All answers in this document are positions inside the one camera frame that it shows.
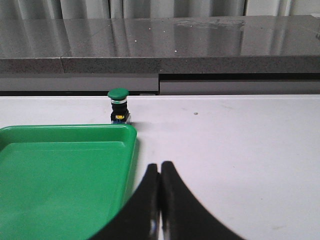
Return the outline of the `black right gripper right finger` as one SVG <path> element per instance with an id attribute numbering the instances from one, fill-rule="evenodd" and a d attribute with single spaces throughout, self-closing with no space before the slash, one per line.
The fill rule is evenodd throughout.
<path id="1" fill-rule="evenodd" d="M 171 161 L 161 164 L 160 208 L 165 240 L 242 239 L 198 201 Z"/>

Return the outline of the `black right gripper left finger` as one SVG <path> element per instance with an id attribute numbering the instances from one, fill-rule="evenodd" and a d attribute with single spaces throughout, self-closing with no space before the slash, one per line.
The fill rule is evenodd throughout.
<path id="1" fill-rule="evenodd" d="M 159 237 L 160 174 L 149 164 L 135 192 L 119 213 L 92 240 L 157 240 Z"/>

